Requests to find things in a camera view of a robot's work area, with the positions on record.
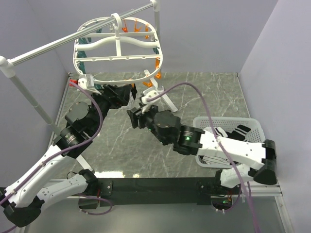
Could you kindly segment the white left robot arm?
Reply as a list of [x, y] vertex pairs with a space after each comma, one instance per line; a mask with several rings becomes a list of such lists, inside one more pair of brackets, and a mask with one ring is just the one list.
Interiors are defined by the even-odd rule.
[[78, 87], [91, 101], [73, 104], [65, 115], [66, 127], [45, 154], [18, 180], [0, 190], [0, 205], [6, 218], [22, 228], [36, 220], [43, 210], [73, 194], [92, 195], [98, 179], [83, 169], [68, 181], [45, 187], [45, 184], [68, 163], [77, 159], [99, 134], [110, 109], [119, 109], [136, 97], [132, 84], [103, 85], [89, 91]]

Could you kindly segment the black and white striped sock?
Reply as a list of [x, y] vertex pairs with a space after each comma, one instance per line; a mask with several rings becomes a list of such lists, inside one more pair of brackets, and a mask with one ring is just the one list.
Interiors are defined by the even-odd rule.
[[135, 84], [135, 88], [132, 88], [132, 89], [131, 89], [131, 93], [132, 93], [133, 99], [135, 100], [136, 97], [137, 97], [137, 93], [138, 93], [136, 84]]

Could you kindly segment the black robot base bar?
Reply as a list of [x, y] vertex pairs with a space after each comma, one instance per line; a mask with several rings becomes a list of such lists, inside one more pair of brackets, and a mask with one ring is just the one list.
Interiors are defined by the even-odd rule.
[[181, 204], [211, 205], [211, 200], [237, 195], [240, 188], [226, 188], [214, 177], [99, 178], [82, 194], [107, 199], [114, 205]]

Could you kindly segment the white round clip hanger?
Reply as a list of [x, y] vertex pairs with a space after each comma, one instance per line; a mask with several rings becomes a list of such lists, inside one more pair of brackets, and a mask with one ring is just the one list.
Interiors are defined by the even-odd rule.
[[[102, 62], [102, 61], [127, 61], [127, 60], [144, 60], [144, 59], [155, 59], [155, 70], [149, 72], [149, 70], [144, 70], [145, 76], [136, 80], [129, 79], [124, 81], [110, 81], [114, 84], [127, 84], [135, 82], [146, 82], [152, 78], [161, 79], [161, 68], [163, 64], [163, 53], [159, 41], [159, 36], [157, 33], [157, 28], [154, 28], [147, 21], [136, 18], [136, 17], [125, 17], [117, 13], [112, 15], [113, 22], [109, 24], [111, 32], [109, 33], [90, 33], [85, 36], [85, 38], [96, 38], [99, 40], [96, 42], [86, 42], [86, 44], [79, 44], [78, 39], [74, 41], [73, 50], [73, 66], [76, 72], [83, 75], [82, 71], [79, 69], [79, 62]], [[124, 33], [122, 31], [123, 20], [126, 20], [128, 27], [128, 32]], [[100, 56], [100, 57], [86, 57], [77, 58], [77, 52], [83, 50], [84, 52], [89, 50], [97, 49], [103, 45], [113, 43], [116, 46], [115, 56]], [[143, 55], [124, 55], [122, 54], [121, 45], [122, 43], [131, 44], [136, 47], [152, 49], [153, 54], [143, 54]]]

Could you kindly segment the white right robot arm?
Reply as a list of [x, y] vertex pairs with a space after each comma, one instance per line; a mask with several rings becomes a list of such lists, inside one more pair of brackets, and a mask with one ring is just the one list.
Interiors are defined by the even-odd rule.
[[147, 128], [158, 141], [182, 155], [207, 156], [214, 161], [228, 162], [230, 169], [218, 170], [213, 182], [217, 193], [248, 181], [275, 185], [276, 147], [272, 140], [245, 142], [215, 136], [208, 131], [181, 124], [170, 110], [159, 111], [153, 104], [141, 104], [127, 110], [133, 128]]

